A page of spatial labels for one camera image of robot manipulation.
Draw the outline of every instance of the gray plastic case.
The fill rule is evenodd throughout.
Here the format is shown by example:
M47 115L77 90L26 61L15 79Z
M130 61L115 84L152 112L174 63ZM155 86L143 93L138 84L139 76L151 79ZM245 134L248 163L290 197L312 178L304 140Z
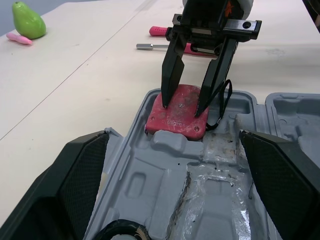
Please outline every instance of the gray plastic case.
M320 167L320 95L273 93L261 105L250 93L235 91L218 128L188 141L168 131L146 135L159 93L146 95L126 137L107 128L100 190L84 239L126 219L145 225L153 240L281 240L238 134L252 130L299 142ZM213 101L209 124L218 110Z

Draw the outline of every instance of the table surface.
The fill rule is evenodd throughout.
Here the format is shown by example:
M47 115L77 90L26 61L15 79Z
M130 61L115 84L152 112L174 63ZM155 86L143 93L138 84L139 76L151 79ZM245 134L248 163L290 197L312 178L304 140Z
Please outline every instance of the table surface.
M43 16L47 35L23 46L0 37L0 225L63 146L112 127L125 136L166 50L139 51L151 26L172 25L181 0L65 3ZM263 104L274 92L320 92L320 34L301 0L255 0L257 40L240 43L233 88ZM210 58L184 55L181 83L201 86Z

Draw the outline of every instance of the pear toy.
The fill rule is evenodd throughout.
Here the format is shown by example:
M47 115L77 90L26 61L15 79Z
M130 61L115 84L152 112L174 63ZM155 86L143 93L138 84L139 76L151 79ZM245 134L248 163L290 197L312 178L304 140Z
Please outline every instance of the pear toy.
M24 2L13 3L12 13L15 29L22 36L37 39L46 34L46 24L43 19Z

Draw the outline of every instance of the black strap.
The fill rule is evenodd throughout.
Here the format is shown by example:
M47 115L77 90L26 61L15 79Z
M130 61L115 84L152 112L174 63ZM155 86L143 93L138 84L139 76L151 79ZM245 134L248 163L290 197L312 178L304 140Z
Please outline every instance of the black strap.
M228 96L225 99L225 90L227 88L227 86L229 85L229 90L228 90ZM229 99L232 95L232 83L230 81L230 79L226 80L225 82L222 82L217 89L213 92L213 94L211 95L210 99L209 99L209 104L211 103L211 101L216 97L216 95L219 93L219 97L220 97L220 107L219 107L219 118L216 121L216 123L214 125L209 125L208 123L206 124L206 131L211 131L214 130L218 127L221 119L223 118Z

